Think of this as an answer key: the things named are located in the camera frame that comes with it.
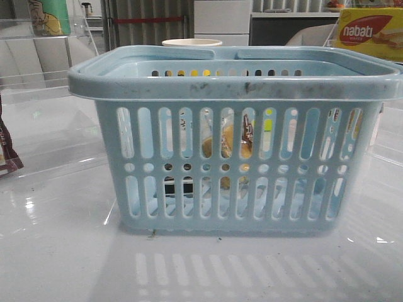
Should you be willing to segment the black tissue pack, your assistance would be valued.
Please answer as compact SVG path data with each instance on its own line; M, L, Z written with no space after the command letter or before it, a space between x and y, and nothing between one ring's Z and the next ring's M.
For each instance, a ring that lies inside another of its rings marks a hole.
M175 198L177 193L182 193L185 198L193 197L193 178L186 176L176 181L173 176L164 178L164 194L167 198Z

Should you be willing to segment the packaged bread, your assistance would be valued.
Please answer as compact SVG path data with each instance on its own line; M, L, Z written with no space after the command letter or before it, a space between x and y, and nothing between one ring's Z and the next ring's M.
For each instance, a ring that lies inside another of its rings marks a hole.
M202 111L203 140L201 143L201 152L204 158L208 159L213 154L213 111L205 108ZM234 121L234 110L225 108L220 118L220 156L223 159L229 159L233 155L238 155L241 159L250 159L253 154L253 120L250 117L253 112L245 110L242 121ZM239 147L237 153L234 152L235 146Z

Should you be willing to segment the light blue plastic basket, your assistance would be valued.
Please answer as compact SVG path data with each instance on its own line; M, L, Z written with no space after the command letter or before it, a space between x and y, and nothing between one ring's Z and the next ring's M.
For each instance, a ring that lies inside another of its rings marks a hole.
M120 47L74 66L94 100L122 221L135 230L322 233L356 181L402 66L340 48ZM213 154L202 155L202 111ZM220 156L220 118L253 116L250 159ZM193 197L164 178L193 178Z

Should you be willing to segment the white cabinet in background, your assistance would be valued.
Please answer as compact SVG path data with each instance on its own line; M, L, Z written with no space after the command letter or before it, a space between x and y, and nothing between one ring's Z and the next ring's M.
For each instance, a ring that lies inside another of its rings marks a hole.
M194 37L249 45L252 1L194 1Z

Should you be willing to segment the clear acrylic stand right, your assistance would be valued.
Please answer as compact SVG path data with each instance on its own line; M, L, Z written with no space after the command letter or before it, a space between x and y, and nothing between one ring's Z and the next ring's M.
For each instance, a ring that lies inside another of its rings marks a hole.
M332 29L330 30L323 46L324 47L333 47L335 42L339 40L338 38L338 28L339 28L339 21L333 25Z

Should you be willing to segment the clear acrylic shelf left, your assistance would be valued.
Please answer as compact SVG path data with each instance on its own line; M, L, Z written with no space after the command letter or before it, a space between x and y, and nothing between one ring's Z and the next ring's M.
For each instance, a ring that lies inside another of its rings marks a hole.
M71 34L36 36L31 21L1 20L1 101L5 104L67 96L68 70L98 55L81 16Z

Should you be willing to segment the green cartoon drink carton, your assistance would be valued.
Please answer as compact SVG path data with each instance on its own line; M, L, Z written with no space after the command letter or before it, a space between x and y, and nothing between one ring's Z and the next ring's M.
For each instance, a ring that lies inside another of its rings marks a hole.
M68 36L71 34L65 0L29 0L28 9L36 36Z

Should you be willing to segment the yellow nabati wafer box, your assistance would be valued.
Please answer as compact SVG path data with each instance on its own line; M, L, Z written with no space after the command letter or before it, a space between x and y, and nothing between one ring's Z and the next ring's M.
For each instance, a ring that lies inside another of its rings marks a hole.
M342 10L332 45L385 60L402 62L402 9Z

